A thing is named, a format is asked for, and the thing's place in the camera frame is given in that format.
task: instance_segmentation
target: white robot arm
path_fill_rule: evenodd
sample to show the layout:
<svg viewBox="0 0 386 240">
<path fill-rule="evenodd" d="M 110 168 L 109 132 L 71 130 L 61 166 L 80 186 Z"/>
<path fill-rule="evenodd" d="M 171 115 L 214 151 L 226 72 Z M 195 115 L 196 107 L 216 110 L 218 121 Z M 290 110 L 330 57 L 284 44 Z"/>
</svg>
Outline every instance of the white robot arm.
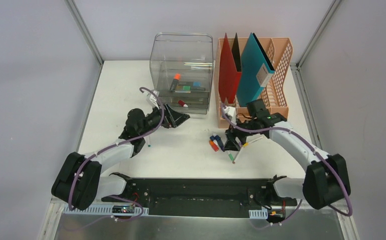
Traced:
<svg viewBox="0 0 386 240">
<path fill-rule="evenodd" d="M 80 210 L 88 208 L 95 199 L 121 194 L 127 184 L 125 179 L 116 174 L 100 175 L 139 153 L 146 143 L 144 138 L 159 126 L 176 128 L 190 118 L 167 104 L 157 104 L 157 94 L 147 94 L 147 101 L 153 106 L 150 114 L 145 115 L 139 108 L 128 112 L 124 130 L 115 142 L 95 152 L 69 154 L 53 184 L 52 194 L 69 203 L 70 208 Z"/>
<path fill-rule="evenodd" d="M 282 146 L 302 166 L 306 172 L 305 178 L 274 177 L 269 181 L 276 197 L 305 199 L 315 209 L 320 209 L 344 197 L 339 182 L 325 163 L 324 159 L 341 179 L 347 195 L 350 195 L 350 184 L 346 162 L 339 154 L 329 153 L 317 148 L 294 131 L 293 127 L 279 113 L 270 114 L 263 101 L 257 99 L 247 105 L 252 119 L 241 122 L 236 118 L 233 107 L 223 109 L 224 117 L 230 122 L 225 131 L 227 142 L 225 150 L 239 151 L 240 146 L 246 143 L 247 136 L 263 134 Z"/>
</svg>

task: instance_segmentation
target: transparent acrylic box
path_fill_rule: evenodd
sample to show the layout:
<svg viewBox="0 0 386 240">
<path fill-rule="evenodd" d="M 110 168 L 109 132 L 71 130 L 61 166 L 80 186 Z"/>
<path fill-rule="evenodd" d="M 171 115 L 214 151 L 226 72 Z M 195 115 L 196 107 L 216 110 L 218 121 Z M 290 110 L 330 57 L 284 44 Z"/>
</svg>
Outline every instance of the transparent acrylic box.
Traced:
<svg viewBox="0 0 386 240">
<path fill-rule="evenodd" d="M 174 110 L 207 114 L 213 67 L 212 36 L 165 32 L 156 35 L 150 56 L 153 86 L 160 99 Z M 174 81 L 176 74 L 180 76 L 178 81 Z M 179 100 L 188 107 L 181 106 Z"/>
</svg>

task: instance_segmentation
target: marker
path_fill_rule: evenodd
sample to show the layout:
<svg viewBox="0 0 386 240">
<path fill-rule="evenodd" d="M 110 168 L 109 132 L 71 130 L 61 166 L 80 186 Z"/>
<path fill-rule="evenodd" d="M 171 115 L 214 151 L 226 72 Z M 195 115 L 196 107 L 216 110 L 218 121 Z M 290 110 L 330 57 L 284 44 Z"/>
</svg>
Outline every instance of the marker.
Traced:
<svg viewBox="0 0 386 240">
<path fill-rule="evenodd" d="M 230 160 L 233 162 L 233 164 L 235 164 L 234 157 L 232 156 L 232 154 L 229 151 L 227 151 L 227 154 L 230 157 Z"/>
<path fill-rule="evenodd" d="M 180 81 L 178 86 L 200 87 L 201 83 L 199 81 Z"/>
<path fill-rule="evenodd" d="M 237 155 L 235 156 L 235 158 L 234 158 L 234 160 L 233 160 L 234 163 L 235 163 L 235 161 L 240 157 L 240 154 L 243 152 L 243 151 L 242 151 L 243 149 L 244 149 L 244 147 L 242 146 L 242 147 L 240 148 L 240 151 L 238 151 Z"/>
<path fill-rule="evenodd" d="M 209 140 L 209 144 L 215 152 L 219 150 L 218 146 L 212 140 Z"/>
<path fill-rule="evenodd" d="M 169 88 L 169 90 L 174 91 L 177 88 L 177 85 L 178 85 L 180 78 L 181 78 L 181 75 L 179 73 L 175 74 L 175 77 L 172 80 L 172 84 L 171 84 L 171 87 Z"/>
<path fill-rule="evenodd" d="M 151 139 L 150 139 L 150 135 L 145 136 L 145 137 L 144 137 L 144 140 L 146 141 L 146 143 L 147 143 L 147 145 L 148 145 L 149 147 L 152 146 L 152 141 L 151 141 Z"/>
<path fill-rule="evenodd" d="M 221 137 L 218 136 L 217 134 L 213 133 L 213 138 L 216 140 L 216 142 L 218 143 L 218 146 L 219 148 L 224 151 L 224 143 L 222 142 L 221 140 Z"/>
<path fill-rule="evenodd" d="M 188 108 L 188 105 L 185 104 L 185 102 L 183 102 L 183 101 L 181 101 L 181 100 L 178 101 L 178 104 L 179 104 L 181 107 Z"/>
<path fill-rule="evenodd" d="M 191 91 L 206 91 L 206 88 L 204 88 L 204 87 L 201 88 L 199 86 L 196 86 L 196 87 L 195 86 L 191 86 L 190 90 Z"/>
<path fill-rule="evenodd" d="M 254 142 L 257 142 L 257 141 L 261 140 L 262 138 L 263 138 L 263 136 L 260 136 L 260 137 L 258 137 L 257 139 L 254 139 L 254 140 L 248 142 L 248 144 L 252 144 L 252 143 L 254 143 Z"/>
</svg>

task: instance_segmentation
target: red marker cap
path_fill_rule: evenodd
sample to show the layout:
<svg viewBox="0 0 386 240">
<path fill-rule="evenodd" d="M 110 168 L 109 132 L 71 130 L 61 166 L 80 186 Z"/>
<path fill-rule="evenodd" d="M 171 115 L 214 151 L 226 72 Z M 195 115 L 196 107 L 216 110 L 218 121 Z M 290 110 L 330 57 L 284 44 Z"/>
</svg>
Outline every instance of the red marker cap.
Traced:
<svg viewBox="0 0 386 240">
<path fill-rule="evenodd" d="M 209 144 L 215 152 L 219 150 L 218 146 L 214 144 L 212 140 L 209 141 Z"/>
<path fill-rule="evenodd" d="M 178 101 L 178 104 L 181 106 L 181 107 L 185 107 L 185 108 L 188 108 L 188 105 L 185 104 L 185 102 L 179 100 Z"/>
</svg>

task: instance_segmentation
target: gray wall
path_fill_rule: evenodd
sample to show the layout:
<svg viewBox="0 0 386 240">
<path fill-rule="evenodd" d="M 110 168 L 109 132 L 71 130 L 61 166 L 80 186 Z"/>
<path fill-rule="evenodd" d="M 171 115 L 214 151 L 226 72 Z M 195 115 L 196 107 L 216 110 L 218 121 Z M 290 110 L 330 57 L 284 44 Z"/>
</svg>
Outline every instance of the gray wall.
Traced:
<svg viewBox="0 0 386 240">
<path fill-rule="evenodd" d="M 347 160 L 361 239 L 386 239 L 386 1 L 344 1 L 302 77 L 323 147 Z"/>
<path fill-rule="evenodd" d="M 98 71 L 63 0 L 0 0 L 0 239 L 38 237 Z"/>
<path fill-rule="evenodd" d="M 289 37 L 298 61 L 332 0 L 76 0 L 105 60 L 148 60 L 158 32 Z"/>
</svg>

